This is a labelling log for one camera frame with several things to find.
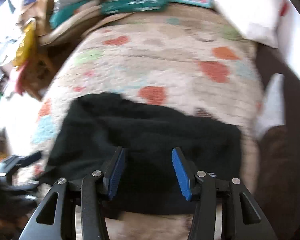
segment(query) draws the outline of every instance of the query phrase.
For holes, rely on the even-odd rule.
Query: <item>white wall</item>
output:
[[[279,51],[300,79],[300,14],[289,1],[289,9],[278,26]]]

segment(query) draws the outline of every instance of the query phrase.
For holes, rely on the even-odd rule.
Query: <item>white pillow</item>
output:
[[[213,0],[217,11],[248,39],[278,47],[276,28],[283,0]]]
[[[273,74],[264,94],[260,112],[254,123],[254,134],[261,140],[271,128],[285,125],[283,74]]]

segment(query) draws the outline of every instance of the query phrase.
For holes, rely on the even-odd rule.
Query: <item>yellow bag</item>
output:
[[[21,66],[29,58],[31,51],[34,51],[36,46],[35,40],[35,27],[36,23],[31,21],[25,28],[25,36],[19,45],[16,52],[16,57],[13,59],[12,63],[15,67]]]

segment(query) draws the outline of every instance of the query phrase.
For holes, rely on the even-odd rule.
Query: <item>blue gripper pad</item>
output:
[[[191,200],[192,194],[190,189],[190,179],[187,176],[186,170],[182,165],[176,149],[173,149],[172,151],[172,164],[177,175],[182,195],[186,198],[186,200]]]
[[[117,193],[117,189],[119,186],[120,178],[124,170],[124,165],[125,165],[125,152],[124,149],[121,150],[118,159],[115,163],[113,172],[110,176],[109,179],[109,199],[112,200],[112,198],[115,196]]]

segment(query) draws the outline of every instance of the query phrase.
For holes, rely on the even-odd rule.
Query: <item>bedspread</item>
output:
[[[250,128],[262,97],[254,52],[254,43],[244,40],[220,15],[180,4],[164,12],[135,13],[94,31],[64,63],[43,99],[32,148],[43,150],[45,157],[20,171],[19,182],[43,170],[73,98],[110,91],[238,125],[242,179],[253,191],[258,152]],[[145,217],[143,223],[160,223],[149,231],[145,226],[132,228],[133,222],[107,220],[111,239],[186,239],[191,223],[191,216],[127,216],[122,219]]]

